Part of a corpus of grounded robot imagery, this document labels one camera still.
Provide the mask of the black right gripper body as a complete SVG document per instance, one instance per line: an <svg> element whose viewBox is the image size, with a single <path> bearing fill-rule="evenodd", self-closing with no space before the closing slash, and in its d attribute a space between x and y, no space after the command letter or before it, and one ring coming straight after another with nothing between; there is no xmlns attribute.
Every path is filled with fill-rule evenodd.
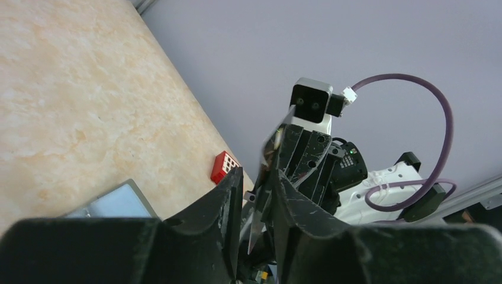
<svg viewBox="0 0 502 284"><path fill-rule="evenodd" d="M333 215L341 206L340 193L367 177L359 149L352 142L335 137L319 167L305 181L305 196Z"/></svg>

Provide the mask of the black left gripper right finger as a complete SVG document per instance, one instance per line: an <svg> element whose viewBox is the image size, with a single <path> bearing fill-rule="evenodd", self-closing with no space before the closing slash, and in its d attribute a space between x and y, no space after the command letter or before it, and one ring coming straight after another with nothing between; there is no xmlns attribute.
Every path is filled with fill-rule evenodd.
<svg viewBox="0 0 502 284"><path fill-rule="evenodd" d="M501 234L486 225L346 224L271 177L281 283L500 283Z"/></svg>

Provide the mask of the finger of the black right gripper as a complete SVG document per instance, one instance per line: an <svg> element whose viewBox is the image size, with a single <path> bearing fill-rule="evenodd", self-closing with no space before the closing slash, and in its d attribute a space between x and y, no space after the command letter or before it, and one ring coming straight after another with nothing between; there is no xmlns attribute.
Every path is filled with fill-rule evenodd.
<svg viewBox="0 0 502 284"><path fill-rule="evenodd" d="M275 167L297 188L316 171L331 143L332 137L326 133L285 125Z"/></svg>

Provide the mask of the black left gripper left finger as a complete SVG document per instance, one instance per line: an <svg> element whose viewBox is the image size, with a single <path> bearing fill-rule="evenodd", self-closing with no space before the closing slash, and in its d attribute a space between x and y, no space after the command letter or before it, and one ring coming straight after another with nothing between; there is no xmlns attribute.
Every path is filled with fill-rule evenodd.
<svg viewBox="0 0 502 284"><path fill-rule="evenodd" d="M30 218L1 238L2 283L234 283L243 170L174 216Z"/></svg>

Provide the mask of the grey card holder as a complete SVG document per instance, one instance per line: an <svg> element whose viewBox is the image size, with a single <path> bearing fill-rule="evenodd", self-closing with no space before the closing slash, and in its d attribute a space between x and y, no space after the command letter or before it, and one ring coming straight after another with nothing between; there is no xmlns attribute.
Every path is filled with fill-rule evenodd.
<svg viewBox="0 0 502 284"><path fill-rule="evenodd" d="M157 218L158 215L133 179L92 198L63 218Z"/></svg>

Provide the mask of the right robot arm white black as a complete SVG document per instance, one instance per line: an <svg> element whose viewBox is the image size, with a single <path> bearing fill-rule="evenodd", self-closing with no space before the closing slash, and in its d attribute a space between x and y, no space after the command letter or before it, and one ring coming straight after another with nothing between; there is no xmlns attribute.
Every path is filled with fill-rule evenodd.
<svg viewBox="0 0 502 284"><path fill-rule="evenodd" d="M393 211L376 210L376 206L393 206L411 198L423 184L418 174L419 163L413 162L412 152L404 153L394 166L379 171L367 171L357 147L341 138L331 138L318 132L305 132L310 146L305 150L327 150L323 157L303 153L298 168L305 173L294 179L284 175L284 170L271 170L267 187L272 194L283 189L288 193L283 205L302 215L315 215L321 220L339 219L350 225L369 223L415 222L433 213L449 197L442 184L456 184L440 179L431 191L412 205Z"/></svg>

